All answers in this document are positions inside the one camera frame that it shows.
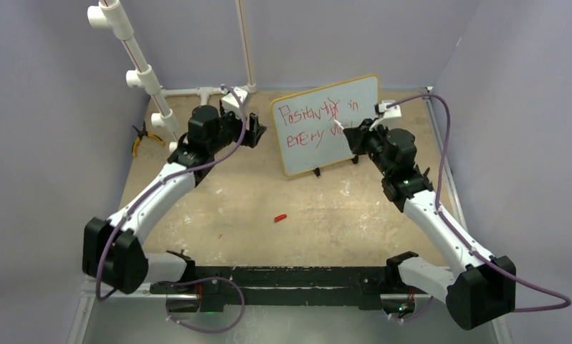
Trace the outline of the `yellow-framed whiteboard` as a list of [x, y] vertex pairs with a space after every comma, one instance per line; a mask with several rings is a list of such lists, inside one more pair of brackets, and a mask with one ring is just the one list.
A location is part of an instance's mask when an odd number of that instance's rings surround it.
[[272, 101], [282, 165], [286, 176], [311, 172], [352, 159], [343, 131], [375, 115], [380, 78], [370, 74], [279, 97]]

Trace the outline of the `red marker cap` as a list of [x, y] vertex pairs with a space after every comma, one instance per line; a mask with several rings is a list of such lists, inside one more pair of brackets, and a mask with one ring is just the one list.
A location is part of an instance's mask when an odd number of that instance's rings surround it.
[[276, 217], [274, 218], [274, 223], [277, 223], [277, 222], [279, 222], [279, 221], [282, 221], [282, 220], [284, 220], [284, 219], [286, 219], [286, 218], [287, 218], [287, 214], [280, 214], [279, 216], [276, 216]]

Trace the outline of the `red-capped white marker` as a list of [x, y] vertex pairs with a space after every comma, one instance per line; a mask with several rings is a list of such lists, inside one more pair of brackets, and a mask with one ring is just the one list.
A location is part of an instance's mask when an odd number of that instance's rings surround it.
[[335, 123], [335, 126], [339, 129], [339, 131], [343, 130], [343, 125], [341, 122], [339, 122], [338, 120], [334, 119], [333, 122]]

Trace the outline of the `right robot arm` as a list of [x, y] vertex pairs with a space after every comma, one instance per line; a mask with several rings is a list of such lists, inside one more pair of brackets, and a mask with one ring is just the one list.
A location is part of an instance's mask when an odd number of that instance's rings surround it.
[[438, 267], [413, 252], [400, 254], [386, 263], [386, 286], [395, 292], [408, 286], [425, 291], [442, 302], [464, 330], [512, 312], [515, 282], [500, 271], [515, 274], [514, 263], [485, 249], [444, 209], [427, 174], [415, 162], [412, 133], [372, 123], [367, 119], [343, 130], [351, 153], [370, 158], [381, 172], [386, 198], [429, 237], [448, 264]]

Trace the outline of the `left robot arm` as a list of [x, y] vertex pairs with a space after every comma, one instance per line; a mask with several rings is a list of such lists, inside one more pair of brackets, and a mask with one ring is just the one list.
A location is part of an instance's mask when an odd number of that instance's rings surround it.
[[219, 151], [231, 143], [254, 148], [266, 129], [254, 113], [243, 120], [222, 107], [194, 108], [187, 132], [153, 181], [108, 219], [86, 223], [83, 273], [124, 294], [135, 292], [143, 283], [165, 282], [179, 293], [192, 290], [196, 283], [192, 258], [175, 251], [146, 254], [143, 243], [176, 202], [209, 174]]

